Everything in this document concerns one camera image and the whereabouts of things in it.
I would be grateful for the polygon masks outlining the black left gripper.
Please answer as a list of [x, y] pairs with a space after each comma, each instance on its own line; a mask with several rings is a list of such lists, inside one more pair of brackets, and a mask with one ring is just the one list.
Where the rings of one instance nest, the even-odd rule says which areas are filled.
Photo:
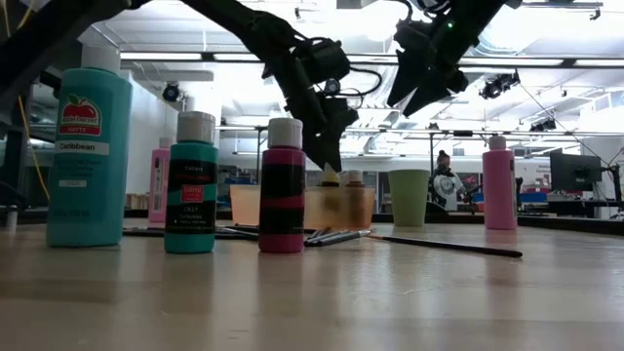
[[302, 59], [311, 39], [293, 33], [264, 34], [263, 75], [277, 80], [287, 110], [303, 123], [306, 156], [321, 169], [329, 165], [335, 172], [341, 172], [340, 139], [359, 117], [340, 93], [336, 96], [323, 93], [326, 81], [312, 83], [308, 78]]

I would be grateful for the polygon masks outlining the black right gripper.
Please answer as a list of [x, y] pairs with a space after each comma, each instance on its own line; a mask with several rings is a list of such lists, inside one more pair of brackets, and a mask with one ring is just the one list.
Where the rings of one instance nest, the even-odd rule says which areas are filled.
[[479, 44], [479, 36], [507, 0], [415, 0], [425, 19], [399, 20], [394, 40], [398, 70], [387, 103], [411, 94], [403, 109], [410, 117], [423, 107], [467, 88], [459, 61]]

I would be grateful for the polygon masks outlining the small magenta paint bottle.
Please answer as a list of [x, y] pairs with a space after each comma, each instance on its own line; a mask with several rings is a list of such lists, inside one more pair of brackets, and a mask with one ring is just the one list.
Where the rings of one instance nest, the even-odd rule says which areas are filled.
[[302, 122], [273, 118], [262, 153], [258, 247], [264, 253], [294, 254], [304, 247], [306, 155]]

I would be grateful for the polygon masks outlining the large pink paint bottle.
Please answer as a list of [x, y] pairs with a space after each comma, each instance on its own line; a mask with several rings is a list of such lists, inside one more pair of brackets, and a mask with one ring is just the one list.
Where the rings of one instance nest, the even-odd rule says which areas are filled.
[[515, 158], [504, 136], [491, 136], [483, 154], [484, 217], [487, 229], [515, 230], [517, 196]]

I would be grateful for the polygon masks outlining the small turquoise paint bottle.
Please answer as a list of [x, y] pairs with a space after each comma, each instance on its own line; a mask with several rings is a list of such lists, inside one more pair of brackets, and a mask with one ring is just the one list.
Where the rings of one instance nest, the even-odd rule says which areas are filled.
[[167, 188], [167, 253], [205, 254], [214, 249], [217, 158], [215, 117], [199, 111], [179, 113]]

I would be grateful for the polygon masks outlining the small pink paint bottle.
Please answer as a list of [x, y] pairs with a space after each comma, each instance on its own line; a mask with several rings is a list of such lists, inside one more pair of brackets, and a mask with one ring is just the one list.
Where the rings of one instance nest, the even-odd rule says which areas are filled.
[[153, 223], [163, 223], [166, 217], [168, 175], [173, 142], [171, 137], [161, 137], [159, 147], [155, 148], [151, 154], [148, 219]]

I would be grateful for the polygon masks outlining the black paintbrush long gold ferrule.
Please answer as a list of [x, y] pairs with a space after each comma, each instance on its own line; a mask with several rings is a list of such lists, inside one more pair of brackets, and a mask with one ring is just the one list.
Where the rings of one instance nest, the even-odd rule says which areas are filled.
[[131, 227], [123, 230], [123, 235], [128, 237], [163, 238], [165, 230], [155, 227]]

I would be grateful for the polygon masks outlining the large teal paint bottle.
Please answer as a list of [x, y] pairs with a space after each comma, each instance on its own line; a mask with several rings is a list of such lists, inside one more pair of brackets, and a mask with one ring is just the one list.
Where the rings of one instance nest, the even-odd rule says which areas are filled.
[[47, 244], [119, 244], [123, 232], [133, 86], [112, 47], [85, 46], [59, 93]]

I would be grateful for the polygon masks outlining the green plastic cup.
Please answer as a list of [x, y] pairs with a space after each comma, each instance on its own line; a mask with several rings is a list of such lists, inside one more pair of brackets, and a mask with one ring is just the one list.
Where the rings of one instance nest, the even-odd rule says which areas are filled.
[[388, 175], [394, 224], [423, 226], [430, 173], [425, 170], [394, 170]]

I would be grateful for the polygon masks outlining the orange translucent tray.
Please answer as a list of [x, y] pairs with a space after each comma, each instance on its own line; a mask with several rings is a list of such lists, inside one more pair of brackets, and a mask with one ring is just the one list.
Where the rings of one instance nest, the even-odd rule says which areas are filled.
[[[233, 222], [258, 225], [260, 187], [230, 187]], [[321, 187], [305, 189], [304, 228], [367, 229], [371, 226], [375, 189], [369, 187]]]

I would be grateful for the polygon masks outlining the person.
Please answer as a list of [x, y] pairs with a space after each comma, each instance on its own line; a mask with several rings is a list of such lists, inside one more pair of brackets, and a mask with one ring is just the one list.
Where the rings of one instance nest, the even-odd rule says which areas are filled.
[[450, 156], [441, 150], [429, 179], [430, 201], [447, 212], [455, 212], [458, 207], [457, 197], [465, 192], [466, 188], [460, 177], [450, 167]]

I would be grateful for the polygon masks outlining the long thin black paintbrush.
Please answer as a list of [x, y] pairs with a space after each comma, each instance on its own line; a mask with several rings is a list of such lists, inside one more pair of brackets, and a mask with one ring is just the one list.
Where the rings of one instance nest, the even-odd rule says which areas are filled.
[[395, 244], [403, 244], [410, 246], [418, 246], [432, 249], [441, 249], [441, 250], [450, 250], [457, 252], [465, 252], [472, 254], [486, 254], [486, 255], [496, 255], [496, 256], [504, 256], [511, 258], [521, 258], [524, 255], [518, 251], [512, 250], [504, 250], [504, 249], [496, 249], [490, 247], [475, 247], [475, 246], [467, 246], [467, 245], [459, 245], [453, 243], [445, 243], [445, 242], [435, 242], [435, 241], [427, 241], [427, 240], [419, 240], [419, 239], [411, 239], [411, 238], [403, 238], [403, 237], [395, 237], [395, 236], [376, 236], [370, 235], [370, 237], [374, 240], [385, 241]]

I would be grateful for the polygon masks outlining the black computer monitor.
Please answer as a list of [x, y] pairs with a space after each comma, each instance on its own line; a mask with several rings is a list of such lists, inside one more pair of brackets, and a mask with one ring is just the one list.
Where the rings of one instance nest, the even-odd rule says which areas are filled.
[[560, 191], [592, 191], [603, 178], [601, 159], [589, 155], [550, 154], [551, 188]]

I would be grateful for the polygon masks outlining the long ceiling light bar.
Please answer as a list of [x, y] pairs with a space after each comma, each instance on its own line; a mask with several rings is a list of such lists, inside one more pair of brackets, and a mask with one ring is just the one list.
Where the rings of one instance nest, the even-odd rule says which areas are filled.
[[[355, 64], [396, 65], [395, 55], [353, 54], [347, 58]], [[248, 53], [166, 53], [166, 52], [123, 52], [122, 60], [131, 61], [201, 61], [201, 62], [240, 62], [256, 63], [259, 59]], [[530, 58], [530, 57], [465, 57], [459, 61], [466, 67], [563, 67], [583, 69], [624, 68], [624, 58]]]

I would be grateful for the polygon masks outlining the black metal rig frame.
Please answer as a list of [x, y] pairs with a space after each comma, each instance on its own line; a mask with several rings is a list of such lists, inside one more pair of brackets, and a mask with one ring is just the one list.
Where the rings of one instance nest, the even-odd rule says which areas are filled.
[[[219, 161], [255, 172], [261, 153], [268, 146], [268, 133], [254, 127], [218, 129]], [[451, 159], [460, 173], [479, 173], [482, 154], [487, 150], [483, 136], [460, 138], [452, 134], [401, 134], [350, 129], [339, 141], [342, 169], [385, 173], [399, 169], [429, 171], [436, 167], [440, 152]]]

